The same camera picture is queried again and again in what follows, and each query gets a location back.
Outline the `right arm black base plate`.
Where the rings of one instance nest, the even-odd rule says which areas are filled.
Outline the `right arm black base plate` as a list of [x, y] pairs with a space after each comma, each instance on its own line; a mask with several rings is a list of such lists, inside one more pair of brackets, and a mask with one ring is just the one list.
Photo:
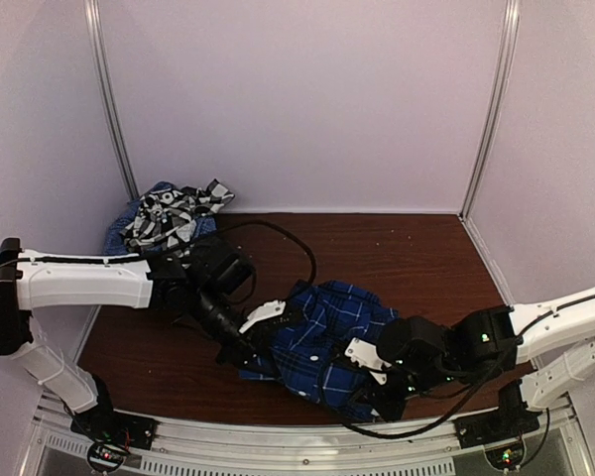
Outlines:
[[517, 438], [539, 429], [540, 413], [528, 411], [493, 411], [462, 416], [453, 424], [460, 447], [470, 448]]

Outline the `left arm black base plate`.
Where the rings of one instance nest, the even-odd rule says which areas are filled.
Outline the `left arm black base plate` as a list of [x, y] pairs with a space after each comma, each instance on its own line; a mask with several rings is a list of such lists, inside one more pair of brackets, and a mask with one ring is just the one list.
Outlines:
[[157, 421], [150, 417], [114, 411], [104, 423], [83, 415], [73, 416], [70, 430], [91, 441], [112, 443], [122, 449], [150, 450], [156, 435]]

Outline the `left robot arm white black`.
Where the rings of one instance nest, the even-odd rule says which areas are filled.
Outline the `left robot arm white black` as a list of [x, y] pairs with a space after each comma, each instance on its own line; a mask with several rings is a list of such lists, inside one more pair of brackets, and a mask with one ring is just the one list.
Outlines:
[[190, 315], [222, 347], [223, 358], [244, 367], [262, 351], [257, 331], [285, 313], [283, 300], [266, 302], [242, 318], [227, 296], [254, 276], [232, 251], [220, 259], [197, 249], [143, 256], [80, 257], [24, 250], [17, 238], [0, 247], [0, 356], [17, 361], [39, 385], [61, 398], [72, 417], [102, 440], [123, 429], [103, 381], [80, 369], [31, 323], [36, 308], [112, 305], [164, 307]]

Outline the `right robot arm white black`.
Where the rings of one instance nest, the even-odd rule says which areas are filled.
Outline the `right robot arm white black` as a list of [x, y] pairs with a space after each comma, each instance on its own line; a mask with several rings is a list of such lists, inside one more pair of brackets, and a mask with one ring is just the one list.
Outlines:
[[517, 384], [488, 419], [511, 436], [562, 394], [595, 374], [595, 287], [566, 297], [474, 311], [451, 327], [421, 316], [399, 318], [375, 342], [354, 338], [344, 356], [372, 378], [367, 399], [384, 420], [399, 419], [407, 400], [456, 381], [470, 390], [549, 351], [562, 354]]

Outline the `blue plaid long sleeve shirt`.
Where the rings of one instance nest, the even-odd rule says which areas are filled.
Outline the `blue plaid long sleeve shirt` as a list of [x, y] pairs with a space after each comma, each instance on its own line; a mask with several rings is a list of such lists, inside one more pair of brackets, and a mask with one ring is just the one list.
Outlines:
[[257, 358], [262, 372], [241, 370], [246, 381], [275, 382], [312, 403], [324, 403], [344, 417], [371, 422], [377, 411], [354, 395], [375, 379], [342, 362], [354, 338], [375, 344], [385, 326], [399, 313], [375, 294], [339, 281], [314, 286], [298, 281], [290, 304], [303, 320], [279, 330], [269, 359]]

